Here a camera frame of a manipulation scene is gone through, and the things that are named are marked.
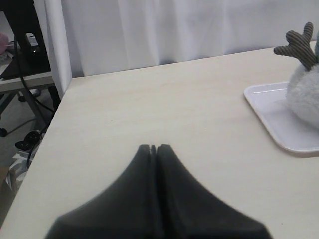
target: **pink object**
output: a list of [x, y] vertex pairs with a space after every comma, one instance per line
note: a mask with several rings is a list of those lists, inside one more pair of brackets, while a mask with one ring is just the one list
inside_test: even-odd
[[9, 38], [4, 33], [0, 33], [0, 54], [2, 54], [8, 47]]

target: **white curtain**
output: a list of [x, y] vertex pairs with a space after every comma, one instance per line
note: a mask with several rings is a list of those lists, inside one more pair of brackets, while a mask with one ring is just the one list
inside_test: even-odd
[[283, 45], [307, 21], [319, 28], [318, 0], [34, 3], [61, 95], [72, 77]]

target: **white fluffy plush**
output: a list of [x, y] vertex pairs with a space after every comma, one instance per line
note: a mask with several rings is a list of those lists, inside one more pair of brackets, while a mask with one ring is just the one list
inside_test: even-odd
[[287, 102], [303, 121], [319, 128], [319, 65], [306, 71], [299, 66], [287, 87]]

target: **gray corduroy antler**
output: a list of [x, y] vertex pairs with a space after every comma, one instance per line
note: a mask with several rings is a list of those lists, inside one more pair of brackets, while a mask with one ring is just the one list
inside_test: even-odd
[[295, 57], [308, 71], [311, 70], [312, 66], [318, 63], [317, 57], [310, 47], [313, 31], [314, 25], [312, 22], [307, 22], [302, 35], [295, 31], [287, 32], [286, 39], [289, 45], [275, 47], [274, 53], [282, 56]]

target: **white tray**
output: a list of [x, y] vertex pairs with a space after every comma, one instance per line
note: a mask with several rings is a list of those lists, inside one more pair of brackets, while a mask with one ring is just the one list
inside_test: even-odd
[[280, 147], [301, 156], [319, 156], [319, 130], [301, 121], [288, 108], [287, 84], [250, 86], [244, 95]]

